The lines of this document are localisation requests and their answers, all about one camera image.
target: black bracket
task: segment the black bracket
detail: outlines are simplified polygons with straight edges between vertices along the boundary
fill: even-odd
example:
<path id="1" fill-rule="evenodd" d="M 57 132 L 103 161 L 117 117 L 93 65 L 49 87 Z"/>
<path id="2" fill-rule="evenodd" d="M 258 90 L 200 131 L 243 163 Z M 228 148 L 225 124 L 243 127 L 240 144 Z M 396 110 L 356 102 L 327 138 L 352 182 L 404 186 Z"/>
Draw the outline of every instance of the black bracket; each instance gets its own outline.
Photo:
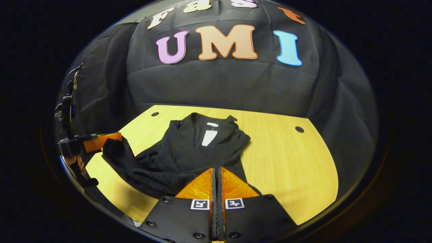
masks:
<path id="1" fill-rule="evenodd" d="M 271 195 L 225 200 L 227 243 L 277 242 L 297 225 Z"/>
<path id="2" fill-rule="evenodd" d="M 263 243 L 277 242 L 297 227 L 271 194 L 223 201 L 221 173 L 221 167 L 213 170 L 211 209 L 207 200 L 165 196 L 158 201 L 139 228 L 177 243 L 212 240 Z"/>
<path id="3" fill-rule="evenodd" d="M 139 227 L 174 243 L 210 242 L 210 201 L 165 196 Z"/>
<path id="4" fill-rule="evenodd" d="M 67 93 L 65 96 L 63 96 L 62 103 L 58 104 L 54 110 L 54 117 L 57 117 L 60 120 L 61 125 L 67 134 L 67 138 L 62 139 L 57 143 L 59 152 L 64 157 L 73 157 L 80 155 L 83 152 L 84 141 L 97 137 L 97 135 L 95 134 L 86 136 L 73 135 L 72 132 L 72 119 L 75 118 L 76 115 L 76 107 L 75 104 L 72 102 L 72 93 L 78 87 L 79 73 L 82 68 L 83 64 L 74 68 L 66 75 L 64 80 L 67 80 L 68 77 L 71 76 L 71 74 L 74 74 L 73 80 L 68 81 Z M 75 173 L 79 184 L 83 188 L 97 186 L 99 184 L 96 178 L 90 178 L 89 180 L 87 180 L 85 176 L 80 178 L 80 176 L 82 175 L 76 163 L 72 164 L 71 169 Z"/>

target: screw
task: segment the screw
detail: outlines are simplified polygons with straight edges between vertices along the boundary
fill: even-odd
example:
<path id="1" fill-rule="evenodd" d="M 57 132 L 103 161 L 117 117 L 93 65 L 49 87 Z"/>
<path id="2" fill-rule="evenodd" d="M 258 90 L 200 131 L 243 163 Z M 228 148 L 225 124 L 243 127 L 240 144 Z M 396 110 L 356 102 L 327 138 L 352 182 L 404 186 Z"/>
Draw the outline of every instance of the screw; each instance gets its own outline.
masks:
<path id="1" fill-rule="evenodd" d="M 241 236 L 241 234 L 239 232 L 232 232 L 231 234 L 229 234 L 230 238 L 239 238 Z"/>
<path id="2" fill-rule="evenodd" d="M 155 224 L 155 222 L 153 222 L 153 221 L 147 221 L 146 222 L 146 224 L 148 225 L 148 226 L 150 226 L 150 227 L 153 227 L 153 226 L 155 226 L 156 224 Z"/>
<path id="3" fill-rule="evenodd" d="M 195 233 L 194 237 L 197 239 L 203 239 L 204 237 L 206 237 L 206 235 L 203 233 Z"/>

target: blue letter i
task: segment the blue letter i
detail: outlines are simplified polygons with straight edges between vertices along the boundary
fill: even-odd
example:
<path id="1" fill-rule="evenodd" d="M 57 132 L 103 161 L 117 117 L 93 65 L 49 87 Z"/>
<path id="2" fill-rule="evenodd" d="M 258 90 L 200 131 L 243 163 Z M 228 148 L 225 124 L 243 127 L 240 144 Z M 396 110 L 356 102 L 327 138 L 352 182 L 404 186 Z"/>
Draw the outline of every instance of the blue letter i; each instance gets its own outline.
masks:
<path id="1" fill-rule="evenodd" d="M 278 30 L 273 31 L 273 33 L 279 37 L 280 41 L 281 53 L 277 56 L 277 60 L 288 65 L 301 66 L 302 61 L 297 55 L 297 46 L 295 44 L 295 41 L 298 40 L 297 36 Z"/>

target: letter m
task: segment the letter m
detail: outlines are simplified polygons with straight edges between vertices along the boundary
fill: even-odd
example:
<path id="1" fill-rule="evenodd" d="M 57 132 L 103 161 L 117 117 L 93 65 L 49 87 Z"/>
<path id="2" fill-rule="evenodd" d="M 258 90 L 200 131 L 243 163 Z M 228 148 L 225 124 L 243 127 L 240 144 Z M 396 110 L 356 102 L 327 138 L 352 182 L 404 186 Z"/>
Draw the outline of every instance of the letter m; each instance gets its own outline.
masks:
<path id="1" fill-rule="evenodd" d="M 252 43 L 252 31 L 255 27 L 250 25 L 235 25 L 227 36 L 215 26 L 203 26 L 195 30 L 201 35 L 202 53 L 198 55 L 200 60 L 211 60 L 217 57 L 213 52 L 213 46 L 225 58 L 235 44 L 232 56 L 239 59 L 255 59 L 258 54 L 254 52 Z"/>

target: pink letter u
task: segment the pink letter u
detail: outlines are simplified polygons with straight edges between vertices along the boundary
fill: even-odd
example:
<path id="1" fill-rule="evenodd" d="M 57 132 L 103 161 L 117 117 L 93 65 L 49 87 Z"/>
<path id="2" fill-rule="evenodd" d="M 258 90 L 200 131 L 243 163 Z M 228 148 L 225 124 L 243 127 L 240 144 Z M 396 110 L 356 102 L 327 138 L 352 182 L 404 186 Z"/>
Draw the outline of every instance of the pink letter u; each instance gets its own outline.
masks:
<path id="1" fill-rule="evenodd" d="M 174 64 L 184 58 L 184 55 L 186 54 L 186 35 L 188 33 L 189 32 L 186 30 L 174 35 L 174 38 L 177 39 L 177 53 L 173 56 L 168 54 L 169 36 L 156 41 L 156 45 L 158 45 L 159 59 L 162 63 Z"/>

